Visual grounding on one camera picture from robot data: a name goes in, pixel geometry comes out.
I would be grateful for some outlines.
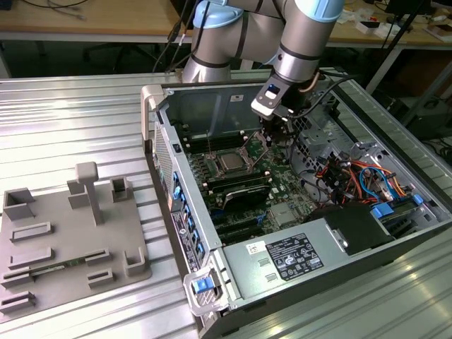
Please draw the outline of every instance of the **metal bracket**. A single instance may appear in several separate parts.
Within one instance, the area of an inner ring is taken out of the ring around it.
[[[215,286],[217,287],[216,295],[213,295],[215,293],[213,290],[200,293],[199,295],[195,294],[192,288],[193,282],[207,277],[211,277],[215,282]],[[185,294],[189,300],[191,313],[195,316],[202,316],[213,311],[221,311],[229,306],[229,295],[223,282],[219,279],[212,256],[209,257],[206,266],[196,272],[185,275],[183,285]]]
[[[166,97],[167,94],[160,85],[141,88],[141,134],[144,141],[149,140],[149,111],[155,111]]]

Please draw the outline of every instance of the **blue cable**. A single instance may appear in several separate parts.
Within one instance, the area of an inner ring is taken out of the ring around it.
[[[366,187],[366,185],[364,184],[364,172],[365,172],[366,170],[374,170],[375,172],[377,172],[378,174],[380,174],[380,176],[381,176],[381,177],[383,178],[383,180],[384,180],[384,183],[386,184],[386,187],[387,187],[388,190],[389,190],[389,193],[391,193],[391,195],[392,195],[394,198],[399,198],[399,195],[397,194],[397,192],[391,188],[391,185],[389,185],[389,182],[388,182],[388,179],[386,178],[386,175],[384,175],[384,173],[383,173],[380,169],[375,168],[375,167],[372,167],[372,166],[363,168],[362,171],[361,171],[361,173],[359,173],[359,183],[361,184],[361,187],[362,187],[362,189],[364,189],[364,191],[366,191],[368,194],[370,194],[371,196],[373,196],[374,198],[376,198],[378,202],[380,202],[379,196],[378,196],[377,194],[375,194],[374,192],[368,190],[367,187]]]

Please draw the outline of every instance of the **wire bundle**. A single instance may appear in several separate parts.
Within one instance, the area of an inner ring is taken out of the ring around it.
[[[317,183],[323,180],[325,183],[336,181],[333,192],[328,194],[334,204],[344,204],[349,201],[373,204],[382,201],[377,191],[372,190],[375,186],[376,177],[384,182],[389,193],[394,199],[403,198],[406,193],[400,187],[394,173],[378,164],[368,164],[362,161],[352,161],[348,168],[339,165],[337,160],[329,159],[326,166],[320,169],[315,177]]]
[[[366,171],[370,171],[370,173],[372,174],[372,171],[377,173],[385,182],[386,187],[388,188],[389,192],[391,193],[391,195],[394,198],[403,198],[404,196],[406,196],[406,193],[403,191],[403,189],[400,187],[400,184],[398,183],[396,177],[394,177],[394,174],[389,171],[386,168],[383,168],[382,166],[378,165],[378,164],[368,164],[366,162],[362,162],[362,161],[352,161],[351,162],[352,165],[354,165],[355,167],[360,167],[361,171],[359,173],[359,182],[361,187],[363,188],[363,190],[368,193],[369,195],[373,196],[374,198],[377,199],[377,201],[380,201],[379,196],[375,193],[370,191],[367,188],[367,185],[365,183],[365,172]]]

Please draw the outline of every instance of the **white label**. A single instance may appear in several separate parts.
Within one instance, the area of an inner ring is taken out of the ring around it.
[[[243,95],[231,95],[231,102],[243,101]]]
[[[254,242],[253,244],[247,244],[246,249],[250,254],[256,254],[266,250],[266,243],[262,240],[260,242]]]

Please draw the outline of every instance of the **wooden desk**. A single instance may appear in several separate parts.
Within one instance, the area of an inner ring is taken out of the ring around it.
[[[30,0],[46,4],[44,0]],[[371,8],[382,22],[388,14],[363,0],[356,0],[354,10]],[[0,11],[0,40],[34,41],[91,41],[91,42],[159,42],[167,41],[167,35],[179,19],[170,0],[89,0],[80,5],[81,14],[87,20],[57,13],[48,8],[38,8],[15,0],[11,11]],[[393,50],[386,63],[369,84],[371,92],[403,49],[452,49],[423,31],[425,24],[415,23],[414,30],[406,33]],[[329,47],[380,48],[383,39],[365,35],[355,28],[355,23],[336,24]],[[0,52],[0,78],[6,77]]]
[[[30,1],[47,5],[43,0]],[[71,2],[76,1],[60,1],[61,4]],[[86,20],[15,0],[10,11],[0,11],[0,32],[166,37],[179,20],[169,0],[89,0],[79,7],[80,14],[84,15]]]

